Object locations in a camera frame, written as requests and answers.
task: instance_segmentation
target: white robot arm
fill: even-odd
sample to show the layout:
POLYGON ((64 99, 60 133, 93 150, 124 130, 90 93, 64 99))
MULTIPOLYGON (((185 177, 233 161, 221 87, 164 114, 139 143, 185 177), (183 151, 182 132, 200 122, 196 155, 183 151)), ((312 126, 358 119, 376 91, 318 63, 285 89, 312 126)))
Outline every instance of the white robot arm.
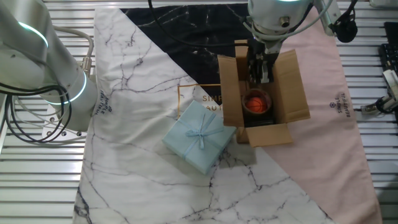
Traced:
MULTIPOLYGON (((85 74, 57 37, 44 3, 0 0, 0 30, 0 82, 32 91, 47 85, 63 86, 70 97, 64 104, 73 108, 68 129, 86 131, 97 99, 96 86, 88 79, 91 59, 84 60, 85 74)), ((10 92, 4 87, 0 90, 10 92)), ((56 91, 41 97, 60 109, 56 91)))
POLYGON ((342 42, 351 42, 358 28, 351 15, 357 0, 341 15, 336 0, 249 0, 249 17, 244 26, 253 33, 249 40, 248 64, 252 82, 273 82, 272 67, 278 58, 283 41, 305 31, 319 19, 327 35, 337 35, 342 42), (299 28, 311 8, 319 16, 299 28))

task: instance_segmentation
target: basketball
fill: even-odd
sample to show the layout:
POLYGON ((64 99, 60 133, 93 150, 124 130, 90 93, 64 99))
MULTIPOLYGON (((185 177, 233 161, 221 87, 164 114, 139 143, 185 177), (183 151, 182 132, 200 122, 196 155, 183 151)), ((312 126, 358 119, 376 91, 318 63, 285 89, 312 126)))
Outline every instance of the basketball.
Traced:
POLYGON ((256 113, 262 113, 267 110, 267 104, 260 97, 250 98, 246 102, 246 107, 256 113))

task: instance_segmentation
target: white marble cloth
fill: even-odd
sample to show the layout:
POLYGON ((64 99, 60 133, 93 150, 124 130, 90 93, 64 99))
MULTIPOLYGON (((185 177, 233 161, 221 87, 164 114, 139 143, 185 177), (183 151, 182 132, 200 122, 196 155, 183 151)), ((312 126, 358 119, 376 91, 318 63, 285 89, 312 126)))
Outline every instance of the white marble cloth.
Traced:
POLYGON ((119 9, 96 10, 95 45, 73 223, 334 223, 261 148, 233 140, 207 176, 166 149, 177 85, 195 82, 119 9))

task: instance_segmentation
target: cardboard box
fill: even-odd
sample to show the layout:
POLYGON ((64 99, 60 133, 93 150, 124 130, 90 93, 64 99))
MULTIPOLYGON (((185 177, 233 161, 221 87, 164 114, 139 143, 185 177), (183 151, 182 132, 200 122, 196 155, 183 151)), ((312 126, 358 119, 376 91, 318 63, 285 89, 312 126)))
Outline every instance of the cardboard box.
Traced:
POLYGON ((238 143, 252 147, 292 143, 287 123, 310 118, 296 53, 291 50, 279 55, 273 83, 252 86, 270 94, 275 124, 245 128, 241 96, 252 85, 247 82, 247 51, 247 47, 236 47, 236 58, 218 56, 224 125, 237 127, 238 143))

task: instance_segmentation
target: light blue ribbon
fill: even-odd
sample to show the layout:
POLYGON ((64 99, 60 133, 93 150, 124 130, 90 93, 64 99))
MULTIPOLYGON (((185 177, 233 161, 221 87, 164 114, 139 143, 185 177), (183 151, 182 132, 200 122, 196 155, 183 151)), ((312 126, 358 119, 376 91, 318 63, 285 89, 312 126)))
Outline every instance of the light blue ribbon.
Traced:
MULTIPOLYGON (((183 159, 186 158, 188 153, 193 149, 193 147, 195 146, 195 144, 198 141, 200 141, 200 149, 201 150, 205 149, 205 136, 209 136, 209 135, 220 133, 220 132, 224 131, 224 127, 222 127, 222 128, 218 128, 218 129, 215 129, 215 130, 212 130, 212 131, 205 132, 207 130, 207 128, 209 127, 209 125, 211 124, 211 122, 214 120, 215 117, 216 117, 216 115, 212 114, 210 116, 209 120, 207 121, 207 123, 205 125, 203 125, 203 122, 205 122, 205 113, 203 113, 203 115, 201 117, 200 128, 199 129, 193 128, 191 125, 189 125, 188 123, 186 123, 182 119, 178 120, 180 123, 182 123, 184 126, 186 126, 187 128, 190 129, 189 131, 187 131, 185 133, 185 135, 187 137, 197 137, 196 140, 194 140, 192 142, 192 144, 188 147, 188 149, 182 155, 183 159)), ((215 143, 211 139, 206 138, 206 141, 209 142, 210 144, 214 145, 214 147, 217 147, 218 149, 221 148, 221 146, 219 146, 217 143, 215 143)))

